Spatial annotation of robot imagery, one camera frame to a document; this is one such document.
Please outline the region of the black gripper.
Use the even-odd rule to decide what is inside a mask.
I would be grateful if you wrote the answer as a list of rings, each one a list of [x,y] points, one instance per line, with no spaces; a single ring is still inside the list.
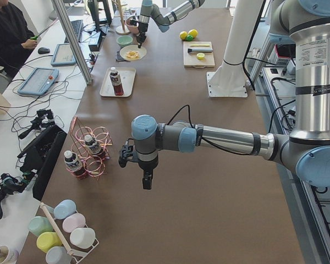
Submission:
[[[158,158],[151,161],[138,161],[139,167],[143,170],[144,175],[142,178],[143,189],[152,189],[153,170],[158,166]]]
[[[144,23],[141,21],[138,22],[138,31],[139,31],[139,33],[137,35],[137,47],[138,48],[141,48],[142,44],[146,40],[146,33],[148,31],[148,26],[149,26],[148,23]]]

